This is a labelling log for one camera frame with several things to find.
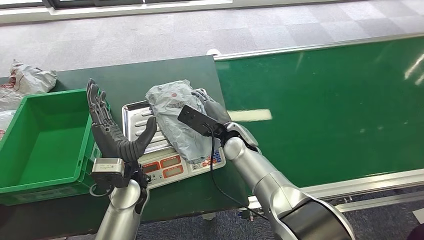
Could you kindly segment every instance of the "weighing scale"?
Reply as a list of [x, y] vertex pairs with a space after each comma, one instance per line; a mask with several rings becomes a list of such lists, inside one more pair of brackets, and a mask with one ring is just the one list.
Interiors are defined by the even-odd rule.
[[[150, 104], [139, 101], [122, 107], [123, 134], [130, 141], [135, 141], [146, 129], [146, 122], [153, 116]], [[154, 189], [186, 178], [210, 171], [211, 157], [197, 164], [187, 163], [172, 147], [159, 126], [156, 134], [147, 146], [144, 155], [138, 159], [145, 174], [151, 177], [148, 188]], [[226, 164], [222, 147], [214, 153], [213, 169]]]

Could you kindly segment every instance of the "green plastic crate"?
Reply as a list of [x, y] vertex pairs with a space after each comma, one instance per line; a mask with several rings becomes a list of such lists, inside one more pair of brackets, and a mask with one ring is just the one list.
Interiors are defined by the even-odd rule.
[[86, 194], [100, 156], [85, 89], [26, 96], [0, 141], [0, 204]]

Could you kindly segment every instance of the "plastic bag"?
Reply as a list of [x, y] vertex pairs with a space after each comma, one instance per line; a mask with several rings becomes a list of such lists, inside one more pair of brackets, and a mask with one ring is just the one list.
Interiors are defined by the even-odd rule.
[[0, 84], [0, 140], [11, 123], [21, 100], [30, 94], [43, 94], [55, 87], [56, 71], [43, 71], [14, 60], [9, 82]]
[[0, 111], [0, 140], [2, 140], [9, 124], [11, 124], [15, 113], [15, 110]]
[[185, 79], [154, 86], [145, 97], [171, 145], [189, 164], [198, 164], [211, 155], [212, 140], [177, 119], [184, 105], [206, 114], [203, 104], [192, 92], [190, 82]]

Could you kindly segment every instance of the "metal tray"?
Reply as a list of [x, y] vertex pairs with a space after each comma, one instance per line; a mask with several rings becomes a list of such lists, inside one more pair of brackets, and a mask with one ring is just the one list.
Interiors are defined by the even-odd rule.
[[[147, 101], [130, 103], [122, 107], [122, 132], [130, 141], [136, 140], [146, 129], [146, 122], [153, 116], [150, 104]], [[156, 129], [153, 139], [147, 146], [144, 154], [153, 153], [160, 150], [171, 149], [172, 145], [163, 135], [159, 126]]]

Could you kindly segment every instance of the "dark green table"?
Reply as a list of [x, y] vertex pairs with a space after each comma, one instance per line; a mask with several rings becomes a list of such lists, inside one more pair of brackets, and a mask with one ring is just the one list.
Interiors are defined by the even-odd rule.
[[[188, 79], [223, 103], [212, 56], [96, 67], [58, 72], [53, 91], [85, 88], [89, 78], [107, 92], [113, 118], [122, 126], [121, 108], [144, 100], [154, 85]], [[245, 184], [231, 162], [214, 170], [220, 187], [248, 204]], [[223, 196], [209, 174], [200, 174], [150, 191], [142, 221], [160, 221], [237, 208]], [[41, 239], [95, 233], [109, 204], [107, 197], [86, 195], [0, 207], [0, 240]]]

